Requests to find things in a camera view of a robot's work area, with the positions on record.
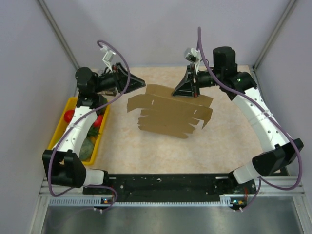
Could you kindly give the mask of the brown cardboard paper box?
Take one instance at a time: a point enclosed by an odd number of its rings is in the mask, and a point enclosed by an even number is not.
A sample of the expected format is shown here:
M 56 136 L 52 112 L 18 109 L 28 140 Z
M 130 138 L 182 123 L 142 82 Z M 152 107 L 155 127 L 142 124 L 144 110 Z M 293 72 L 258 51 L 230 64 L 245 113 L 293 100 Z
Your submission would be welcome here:
M 127 112 L 141 110 L 140 130 L 186 139 L 200 121 L 202 128 L 208 124 L 213 113 L 212 97 L 174 97 L 172 92 L 173 88 L 148 84 L 144 94 L 128 99 Z

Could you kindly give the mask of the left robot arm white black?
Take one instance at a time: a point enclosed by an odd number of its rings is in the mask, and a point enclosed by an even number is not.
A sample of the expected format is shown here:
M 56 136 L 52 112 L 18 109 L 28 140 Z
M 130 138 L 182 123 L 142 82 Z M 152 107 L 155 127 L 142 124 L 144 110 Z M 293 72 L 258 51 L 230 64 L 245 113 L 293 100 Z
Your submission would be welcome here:
M 143 88 L 146 83 L 128 72 L 121 63 L 116 63 L 110 72 L 102 75 L 81 67 L 75 78 L 79 93 L 73 118 L 54 147 L 44 151 L 42 161 L 50 186 L 80 188 L 93 185 L 103 194 L 111 186 L 106 178 L 107 172 L 87 169 L 79 158 L 90 128 L 108 105 L 100 92 L 114 89 L 124 94 Z

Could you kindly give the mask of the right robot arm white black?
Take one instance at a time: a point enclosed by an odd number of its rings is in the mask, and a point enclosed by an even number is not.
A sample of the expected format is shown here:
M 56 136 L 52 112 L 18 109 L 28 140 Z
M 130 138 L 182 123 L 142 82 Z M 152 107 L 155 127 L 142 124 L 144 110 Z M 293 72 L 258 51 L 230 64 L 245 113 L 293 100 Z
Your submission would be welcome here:
M 184 57 L 190 65 L 172 95 L 197 98 L 202 88 L 219 86 L 244 114 L 260 141 L 262 154 L 229 173 L 227 185 L 231 192 L 239 193 L 250 180 L 259 178 L 263 181 L 295 159 L 302 166 L 303 142 L 299 138 L 293 139 L 278 124 L 252 76 L 238 71 L 234 49 L 228 46 L 215 48 L 213 67 L 209 67 L 200 47 L 187 48 Z

